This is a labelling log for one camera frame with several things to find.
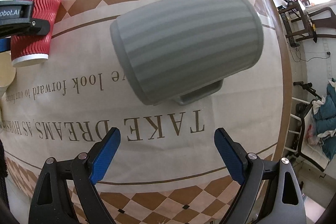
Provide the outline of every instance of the mug base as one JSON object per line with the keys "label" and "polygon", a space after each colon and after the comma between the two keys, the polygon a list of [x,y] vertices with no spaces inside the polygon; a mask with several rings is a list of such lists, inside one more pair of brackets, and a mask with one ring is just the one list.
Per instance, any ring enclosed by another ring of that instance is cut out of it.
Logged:
{"label": "mug base", "polygon": [[44,63],[48,58],[48,54],[28,54],[12,60],[12,65],[14,68],[32,66]]}

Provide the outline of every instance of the brown chair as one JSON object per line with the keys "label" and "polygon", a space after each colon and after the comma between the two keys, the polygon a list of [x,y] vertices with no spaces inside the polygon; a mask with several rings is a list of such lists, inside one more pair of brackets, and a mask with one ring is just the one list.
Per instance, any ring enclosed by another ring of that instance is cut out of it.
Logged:
{"label": "brown chair", "polygon": [[[317,10],[316,12],[310,13],[309,16],[311,18],[311,17],[316,16],[316,15],[322,13],[322,12],[325,12],[325,11],[330,11],[331,17],[322,18],[322,19],[312,19],[313,24],[315,24],[316,28],[336,29],[336,15],[330,7],[325,7],[325,8],[322,8],[320,10]],[[299,20],[301,20],[301,18],[293,19],[292,22],[297,22]],[[317,34],[317,38],[321,38],[321,37],[336,38],[336,35],[334,35],[334,34]],[[310,39],[310,38],[313,38],[313,35],[308,35],[308,36],[305,36],[305,37],[298,38],[298,39],[296,39],[296,41],[302,41],[302,40],[306,40],[306,39]]]}

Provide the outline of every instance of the beige cup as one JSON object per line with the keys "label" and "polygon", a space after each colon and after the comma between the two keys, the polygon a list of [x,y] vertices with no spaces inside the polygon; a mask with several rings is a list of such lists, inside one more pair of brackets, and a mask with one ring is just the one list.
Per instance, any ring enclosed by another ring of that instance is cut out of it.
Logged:
{"label": "beige cup", "polygon": [[12,66],[11,55],[8,52],[0,53],[0,98],[13,82],[16,68]]}

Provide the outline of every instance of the cup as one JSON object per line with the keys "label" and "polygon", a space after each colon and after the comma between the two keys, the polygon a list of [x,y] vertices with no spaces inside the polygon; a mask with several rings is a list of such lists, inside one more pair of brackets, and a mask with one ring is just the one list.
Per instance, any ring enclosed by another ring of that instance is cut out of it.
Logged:
{"label": "cup", "polygon": [[11,55],[8,52],[0,53],[0,98],[13,82],[15,74],[16,68],[12,66]]}
{"label": "cup", "polygon": [[117,17],[110,32],[145,105],[187,105],[211,95],[263,50],[263,27],[248,0],[160,0]]}
{"label": "cup", "polygon": [[48,20],[50,31],[46,36],[14,35],[10,47],[14,67],[31,66],[48,60],[53,26],[61,0],[33,0],[33,18]]}

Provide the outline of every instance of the plastic bag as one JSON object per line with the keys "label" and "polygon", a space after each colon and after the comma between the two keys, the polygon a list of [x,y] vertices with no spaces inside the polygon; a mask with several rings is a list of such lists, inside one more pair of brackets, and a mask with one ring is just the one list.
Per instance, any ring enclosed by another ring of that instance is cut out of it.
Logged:
{"label": "plastic bag", "polygon": [[307,131],[307,142],[311,146],[318,145],[320,138],[317,136],[316,132],[316,122],[313,117],[310,119],[310,124]]}

